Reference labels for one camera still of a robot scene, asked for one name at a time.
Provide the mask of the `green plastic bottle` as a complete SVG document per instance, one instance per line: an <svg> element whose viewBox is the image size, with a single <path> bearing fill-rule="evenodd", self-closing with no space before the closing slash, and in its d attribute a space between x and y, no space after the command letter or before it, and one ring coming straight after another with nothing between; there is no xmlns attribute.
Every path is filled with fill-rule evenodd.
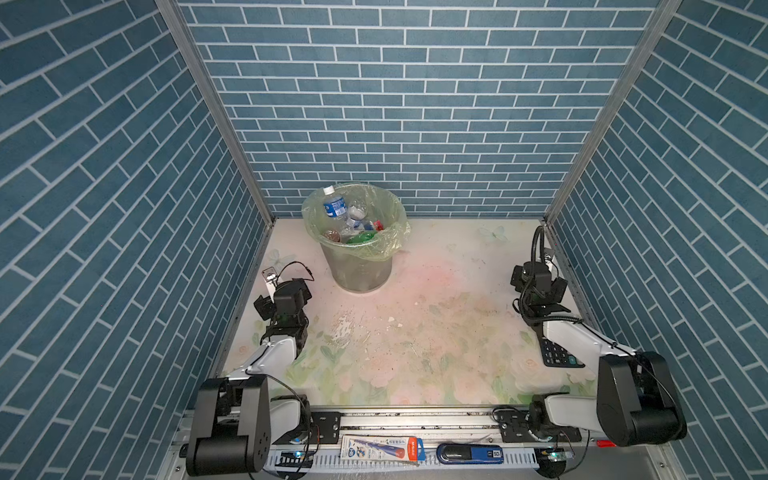
<svg viewBox="0 0 768 480"><path fill-rule="evenodd" d="M346 241L347 245L361 245L368 243L375 239L377 232L376 231L362 231L358 234L352 236Z"/></svg>

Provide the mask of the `blue label water bottle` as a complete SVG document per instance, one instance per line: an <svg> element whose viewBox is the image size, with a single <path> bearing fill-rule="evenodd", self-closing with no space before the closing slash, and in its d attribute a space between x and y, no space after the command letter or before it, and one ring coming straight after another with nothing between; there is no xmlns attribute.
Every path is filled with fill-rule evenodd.
<svg viewBox="0 0 768 480"><path fill-rule="evenodd" d="M323 194L323 208L326 215L334 220L345 221L347 219L347 206L344 197L334 186L325 187Z"/></svg>

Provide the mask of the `small blue label bottle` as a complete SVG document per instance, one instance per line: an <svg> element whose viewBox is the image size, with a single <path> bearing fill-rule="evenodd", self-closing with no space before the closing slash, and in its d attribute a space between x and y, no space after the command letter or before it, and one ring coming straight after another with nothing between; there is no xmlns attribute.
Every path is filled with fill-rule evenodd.
<svg viewBox="0 0 768 480"><path fill-rule="evenodd" d="M347 213L348 216L355 221L363 221L367 218L367 211L363 206L354 204L348 205Z"/></svg>

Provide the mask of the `blue red label bottle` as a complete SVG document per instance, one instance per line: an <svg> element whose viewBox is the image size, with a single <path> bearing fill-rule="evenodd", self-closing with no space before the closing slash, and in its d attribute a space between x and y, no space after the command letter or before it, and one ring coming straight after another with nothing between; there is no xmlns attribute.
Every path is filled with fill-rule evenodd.
<svg viewBox="0 0 768 480"><path fill-rule="evenodd" d="M360 222L360 225L366 231L382 231L385 229L383 224L378 220L376 221L363 220Z"/></svg>

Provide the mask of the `orange brown drink bottle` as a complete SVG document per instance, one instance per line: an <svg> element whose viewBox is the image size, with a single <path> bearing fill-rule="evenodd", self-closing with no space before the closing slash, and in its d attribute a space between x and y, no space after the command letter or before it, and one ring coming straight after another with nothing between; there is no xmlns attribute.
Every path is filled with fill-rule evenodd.
<svg viewBox="0 0 768 480"><path fill-rule="evenodd" d="M341 235L336 230L327 230L323 233L323 236L331 242L340 243Z"/></svg>

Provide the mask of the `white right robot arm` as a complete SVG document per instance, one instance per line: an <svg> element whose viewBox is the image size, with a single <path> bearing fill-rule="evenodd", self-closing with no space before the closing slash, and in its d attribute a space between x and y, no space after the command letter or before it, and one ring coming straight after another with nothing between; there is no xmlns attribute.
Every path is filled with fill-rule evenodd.
<svg viewBox="0 0 768 480"><path fill-rule="evenodd" d="M534 230L530 258L514 268L510 283L519 294L513 307L536 334L544 365L583 368L596 376L592 396L535 396L527 415L533 436L549 439L574 428L621 447L686 437L684 410L664 357L608 338L563 305L568 283L546 247L544 227Z"/></svg>

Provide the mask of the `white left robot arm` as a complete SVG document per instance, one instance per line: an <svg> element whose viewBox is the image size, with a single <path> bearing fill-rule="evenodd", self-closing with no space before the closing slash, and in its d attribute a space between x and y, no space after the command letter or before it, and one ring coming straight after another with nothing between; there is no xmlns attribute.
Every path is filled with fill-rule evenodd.
<svg viewBox="0 0 768 480"><path fill-rule="evenodd" d="M308 401L280 377L300 355L308 336L304 307L311 299L305 279L268 282L268 296L254 307L267 322L256 352L227 377L200 386L186 450L191 477L255 474L266 465L272 443L308 430Z"/></svg>

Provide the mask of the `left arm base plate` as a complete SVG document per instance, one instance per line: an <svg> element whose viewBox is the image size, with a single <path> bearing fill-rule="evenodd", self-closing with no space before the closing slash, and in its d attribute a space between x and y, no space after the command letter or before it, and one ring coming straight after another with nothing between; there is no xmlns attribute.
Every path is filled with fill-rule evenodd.
<svg viewBox="0 0 768 480"><path fill-rule="evenodd" d="M313 411L300 426L303 440L310 445L336 445L341 437L342 414L339 411Z"/></svg>

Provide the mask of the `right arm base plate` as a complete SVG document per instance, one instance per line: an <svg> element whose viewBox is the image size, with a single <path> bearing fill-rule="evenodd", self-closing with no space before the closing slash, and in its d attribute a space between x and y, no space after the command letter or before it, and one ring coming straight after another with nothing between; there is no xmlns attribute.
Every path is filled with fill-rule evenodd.
<svg viewBox="0 0 768 480"><path fill-rule="evenodd" d="M505 443L559 443L576 444L582 441L578 428L538 424L532 426L528 411L512 406L496 407L491 418L498 424L502 440Z"/></svg>

